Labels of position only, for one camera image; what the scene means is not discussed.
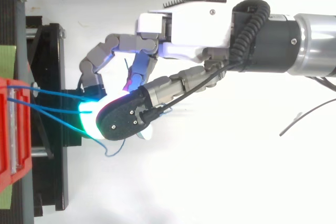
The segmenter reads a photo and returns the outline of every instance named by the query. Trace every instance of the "blue wire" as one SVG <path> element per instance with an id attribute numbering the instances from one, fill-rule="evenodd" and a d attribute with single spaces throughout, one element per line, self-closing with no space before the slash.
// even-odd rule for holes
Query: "blue wire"
<path id="1" fill-rule="evenodd" d="M 7 86 L 7 88 L 9 89 L 29 89 L 29 90 L 37 91 L 40 93 L 59 95 L 60 97 L 69 97 L 69 98 L 80 99 L 83 101 L 97 102 L 96 99 L 92 99 L 92 98 L 81 97 L 79 95 L 74 95 L 74 94 L 65 94 L 61 92 L 49 91 L 49 90 L 44 90 L 44 89 L 36 89 L 36 88 L 28 87 L 28 86 Z"/>
<path id="2" fill-rule="evenodd" d="M 45 106 L 41 106 L 41 105 L 37 105 L 37 104 L 31 104 L 28 102 L 24 102 L 21 100 L 17 100 L 17 99 L 13 99 L 13 98 L 7 98 L 8 101 L 10 102 L 16 102 L 19 104 L 23 104 L 26 106 L 30 106 L 30 105 L 34 105 L 39 107 L 39 109 L 45 110 L 45 111 L 51 111 L 51 112 L 57 112 L 57 113 L 66 113 L 66 114 L 90 114 L 92 113 L 92 111 L 78 111 L 78 110 L 61 110 L 61 109 L 54 109 L 54 108 L 49 108 L 49 107 L 45 107 Z"/>
<path id="3" fill-rule="evenodd" d="M 91 139 L 94 140 L 97 144 L 99 144 L 100 146 L 102 146 L 102 147 L 105 149 L 105 156 L 106 156 L 106 157 L 113 157 L 113 156 L 116 156 L 116 155 L 121 151 L 121 149 L 123 148 L 123 146 L 124 146 L 124 144 L 125 144 L 126 139 L 124 139 L 124 141 L 122 142 L 122 144 L 121 144 L 119 150 L 117 150 L 117 152 L 115 152 L 115 153 L 113 153 L 113 154 L 111 154 L 111 155 L 108 155 L 108 151 L 109 151 L 109 150 L 107 149 L 107 147 L 106 147 L 102 142 L 100 142 L 99 140 L 93 138 L 92 136 L 90 136 L 90 135 L 89 135 L 88 133 L 86 133 L 85 131 L 82 131 L 82 130 L 80 130 L 80 129 L 74 127 L 74 126 L 72 126 L 71 124 L 69 124 L 69 123 L 63 121 L 62 119 L 53 116 L 52 114 L 50 114 L 50 113 L 48 113 L 48 112 L 46 112 L 46 111 L 40 109 L 38 106 L 36 106 L 36 105 L 34 105 L 34 104 L 30 104 L 30 103 L 29 103 L 29 105 L 27 105 L 27 106 L 31 107 L 32 109 L 38 111 L 38 112 L 41 113 L 41 114 L 44 114 L 44 115 L 50 117 L 51 119 L 54 119 L 55 121 L 59 122 L 60 124 L 63 124 L 64 126 L 70 128 L 70 129 L 72 129 L 73 131 L 76 131 L 76 132 L 78 132 L 78 133 L 80 133 L 80 134 L 83 134 L 83 135 L 85 135 L 85 136 L 91 138 Z"/>

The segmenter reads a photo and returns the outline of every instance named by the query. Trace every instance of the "metal rod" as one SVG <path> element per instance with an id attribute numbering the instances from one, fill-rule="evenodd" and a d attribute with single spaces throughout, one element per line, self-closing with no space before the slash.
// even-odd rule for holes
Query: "metal rod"
<path id="1" fill-rule="evenodd" d="M 37 28 L 27 28 L 26 29 L 26 39 L 34 39 L 37 33 Z"/>
<path id="2" fill-rule="evenodd" d="M 44 147 L 32 147 L 31 149 L 32 157 L 47 157 L 47 151 Z"/>

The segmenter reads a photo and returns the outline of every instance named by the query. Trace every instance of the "black cable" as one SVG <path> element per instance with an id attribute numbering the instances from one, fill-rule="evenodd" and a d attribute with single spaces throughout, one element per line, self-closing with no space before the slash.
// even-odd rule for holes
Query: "black cable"
<path id="1" fill-rule="evenodd" d="M 307 78 L 312 79 L 318 82 L 319 84 L 325 86 L 326 88 L 331 89 L 332 91 L 336 92 L 336 86 L 332 84 L 330 81 L 328 81 L 326 78 L 322 78 L 322 79 L 319 79 L 317 77 L 307 77 Z"/>
<path id="2" fill-rule="evenodd" d="M 336 90 L 336 85 L 333 84 L 332 82 L 330 82 L 326 77 L 322 77 L 321 79 L 322 79 L 323 81 L 325 81 L 326 83 L 328 83 L 330 86 L 335 87 L 335 90 Z"/>
<path id="3" fill-rule="evenodd" d="M 172 102 L 170 102 L 170 103 L 168 103 L 168 104 L 166 104 L 166 105 L 158 108 L 157 113 L 161 114 L 165 110 L 167 110 L 170 107 L 176 105 L 178 102 L 181 102 L 182 100 L 184 100 L 185 98 L 187 98 L 189 95 L 191 95 L 192 93 L 195 93 L 197 90 L 199 90 L 200 88 L 202 88 L 204 85 L 206 85 L 208 82 L 210 82 L 216 76 L 218 76 L 220 73 L 222 73 L 222 72 L 224 72 L 226 70 L 230 70 L 232 68 L 238 67 L 238 66 L 240 66 L 242 64 L 243 64 L 242 62 L 239 62 L 239 63 L 236 63 L 236 64 L 227 65 L 225 67 L 222 67 L 222 68 L 218 69 L 216 72 L 212 73 L 208 78 L 206 78 L 200 84 L 198 84 L 195 87 L 193 87 L 192 89 L 190 89 L 188 92 L 185 92 L 183 95 L 181 95 L 180 97 L 176 98 Z"/>
<path id="4" fill-rule="evenodd" d="M 309 115 L 311 112 L 317 110 L 318 108 L 320 108 L 320 107 L 322 107 L 322 106 L 324 106 L 324 105 L 326 105 L 326 104 L 328 104 L 328 103 L 334 102 L 334 101 L 336 101 L 336 99 L 332 99 L 332 100 L 330 100 L 330 101 L 328 101 L 328 102 L 325 102 L 325 103 L 323 103 L 323 104 L 321 104 L 321 105 L 315 107 L 314 109 L 308 111 L 307 113 L 303 114 L 302 116 L 300 116 L 299 118 L 297 118 L 296 120 L 294 120 L 291 124 L 289 124 L 289 125 L 288 125 L 288 126 L 287 126 L 287 127 L 280 133 L 280 134 L 279 134 L 279 136 L 283 136 L 283 135 L 284 135 L 290 128 L 292 128 L 297 122 L 299 122 L 301 119 L 303 119 L 306 115 Z"/>
<path id="5" fill-rule="evenodd" d="M 77 91 L 79 91 L 81 89 L 81 86 L 82 86 L 82 77 L 83 77 L 83 74 L 80 76 L 80 78 L 78 80 Z"/>
<path id="6" fill-rule="evenodd" d="M 252 18 L 239 33 L 234 44 L 230 48 L 230 58 L 233 60 L 243 59 L 250 44 L 254 41 L 270 15 L 269 5 L 262 0 L 242 1 L 233 8 L 233 11 L 251 13 L 253 7 L 255 10 L 253 10 L 254 14 L 252 15 Z"/>

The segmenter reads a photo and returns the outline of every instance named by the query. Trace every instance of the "red container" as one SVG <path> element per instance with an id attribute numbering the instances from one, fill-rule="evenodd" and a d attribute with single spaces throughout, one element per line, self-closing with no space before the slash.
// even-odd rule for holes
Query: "red container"
<path id="1" fill-rule="evenodd" d="M 30 135 L 30 107 L 16 104 L 16 173 L 12 172 L 11 148 L 9 137 L 7 86 L 29 86 L 18 81 L 0 78 L 0 192 L 8 185 L 24 177 L 32 168 L 32 149 Z M 24 102 L 30 102 L 30 91 L 16 89 L 15 98 Z"/>

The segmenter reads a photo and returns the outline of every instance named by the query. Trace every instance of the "white object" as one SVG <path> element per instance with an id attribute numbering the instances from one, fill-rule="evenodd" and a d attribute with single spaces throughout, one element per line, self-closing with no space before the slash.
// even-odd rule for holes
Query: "white object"
<path id="1" fill-rule="evenodd" d="M 226 3 L 190 2 L 151 12 L 171 13 L 174 45 L 224 48 L 230 45 L 232 10 Z"/>
<path id="2" fill-rule="evenodd" d="M 170 42 L 165 42 L 159 45 L 159 56 L 162 58 L 174 58 L 179 60 L 191 60 L 196 63 L 201 63 L 203 47 L 179 46 Z"/>
<path id="3" fill-rule="evenodd" d="M 162 14 L 142 13 L 138 18 L 138 33 L 160 34 L 162 31 Z"/>

